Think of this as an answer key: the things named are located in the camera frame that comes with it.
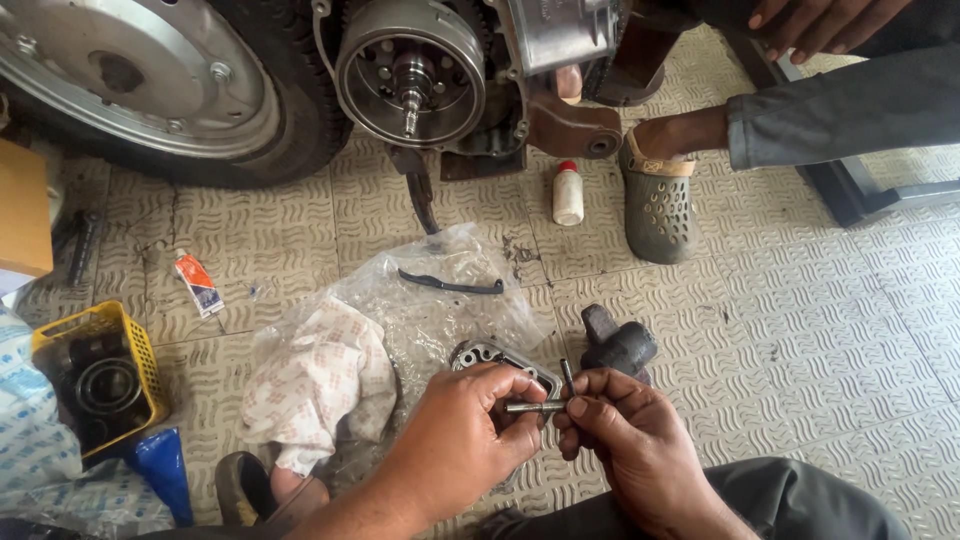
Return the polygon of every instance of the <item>yellow plastic basket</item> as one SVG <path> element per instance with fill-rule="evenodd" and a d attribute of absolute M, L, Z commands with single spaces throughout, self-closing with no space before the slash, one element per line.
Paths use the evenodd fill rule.
<path fill-rule="evenodd" d="M 140 430 L 155 426 L 166 420 L 167 416 L 170 415 L 170 402 L 157 376 L 156 358 L 154 358 L 154 350 L 150 347 L 150 339 L 143 328 L 136 324 L 123 310 L 123 306 L 115 300 L 103 302 L 98 306 L 74 313 L 34 331 L 32 348 L 36 353 L 55 341 L 114 333 L 121 328 L 130 341 L 130 354 L 133 361 L 136 362 L 140 384 L 147 396 L 147 403 L 150 405 L 150 420 L 143 426 L 127 431 L 123 435 L 83 454 L 82 457 L 84 458 L 94 455 Z"/>

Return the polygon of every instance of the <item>fingernail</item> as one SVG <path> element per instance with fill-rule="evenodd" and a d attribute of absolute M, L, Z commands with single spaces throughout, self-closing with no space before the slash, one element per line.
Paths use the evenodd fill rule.
<path fill-rule="evenodd" d="M 587 400 L 583 398 L 573 398 L 570 403 L 566 404 L 566 412 L 574 418 L 580 418 L 585 411 L 587 411 Z"/>

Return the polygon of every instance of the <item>engine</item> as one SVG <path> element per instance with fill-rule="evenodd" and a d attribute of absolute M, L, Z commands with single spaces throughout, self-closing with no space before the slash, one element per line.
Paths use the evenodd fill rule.
<path fill-rule="evenodd" d="M 615 53 L 620 0 L 313 7 L 317 45 L 347 115 L 396 148 L 440 150 L 443 180 L 521 170 L 524 144 L 559 158 L 601 159 L 622 142 L 614 110 L 570 106 L 554 75 Z M 394 152 L 395 164 L 403 155 Z"/>

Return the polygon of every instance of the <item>hand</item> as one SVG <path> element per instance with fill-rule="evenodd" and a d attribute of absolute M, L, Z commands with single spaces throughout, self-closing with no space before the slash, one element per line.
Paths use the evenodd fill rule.
<path fill-rule="evenodd" d="M 757 30 L 791 0 L 760 0 L 748 25 Z M 827 51 L 842 55 L 857 47 L 894 18 L 910 0 L 793 0 L 796 10 L 767 37 L 767 59 L 774 61 L 795 47 L 790 61 L 803 63 Z"/>
<path fill-rule="evenodd" d="M 669 400 L 612 369 L 578 373 L 578 397 L 553 417 L 564 459 L 593 449 L 628 515 L 661 538 L 750 538 L 707 482 L 693 441 Z"/>
<path fill-rule="evenodd" d="M 546 399 L 546 390 L 515 367 L 487 362 L 438 373 L 372 481 L 403 486 L 423 528 L 452 518 L 540 450 L 542 417 L 528 412 L 499 435 L 497 400 Z"/>

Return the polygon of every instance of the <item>tire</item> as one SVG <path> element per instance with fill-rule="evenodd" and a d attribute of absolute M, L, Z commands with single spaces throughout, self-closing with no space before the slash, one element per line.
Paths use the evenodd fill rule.
<path fill-rule="evenodd" d="M 262 188 L 310 176 L 347 143 L 353 124 L 313 37 L 309 0 L 207 0 L 247 43 L 271 77 L 280 107 L 276 135 L 230 160 L 191 158 L 108 134 L 48 106 L 0 78 L 12 115 L 38 133 L 112 163 L 173 184 Z"/>

